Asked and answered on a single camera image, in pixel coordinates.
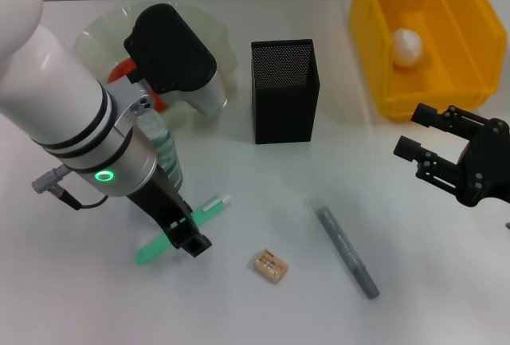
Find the white table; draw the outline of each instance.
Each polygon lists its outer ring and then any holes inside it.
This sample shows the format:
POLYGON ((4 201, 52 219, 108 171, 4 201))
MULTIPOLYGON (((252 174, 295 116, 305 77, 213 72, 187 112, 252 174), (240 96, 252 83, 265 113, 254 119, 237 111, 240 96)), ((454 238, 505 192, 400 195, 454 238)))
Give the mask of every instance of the white table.
MULTIPOLYGON (((492 1, 510 29, 508 0, 492 1)), ((347 28, 350 0, 185 2, 228 25, 239 64, 221 118, 175 129, 185 199, 232 195, 202 228, 212 248, 136 266, 135 250, 158 233, 151 219, 126 198, 75 212, 36 195, 30 182, 58 161, 0 118, 0 343, 508 344, 510 206, 463 207, 393 156, 402 134, 450 160, 465 142, 376 116, 347 28), (293 38, 316 47, 312 142, 256 146, 250 42, 293 38), (311 194, 334 211, 378 299, 363 295, 307 210, 311 194), (277 285, 249 269, 263 248, 290 265, 277 285)), ((46 3, 42 23, 71 46, 126 3, 46 3)), ((509 72, 481 115, 510 121, 509 72)), ((82 202, 100 197, 77 176, 65 186, 82 202)))

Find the egg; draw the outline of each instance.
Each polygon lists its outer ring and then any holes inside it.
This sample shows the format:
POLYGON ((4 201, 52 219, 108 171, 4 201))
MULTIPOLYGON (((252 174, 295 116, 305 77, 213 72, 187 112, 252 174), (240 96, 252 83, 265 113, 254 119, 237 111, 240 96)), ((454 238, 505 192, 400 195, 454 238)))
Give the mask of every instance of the egg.
POLYGON ((393 33, 393 61, 401 68, 415 66, 423 57, 422 38, 408 29, 399 29, 393 33))

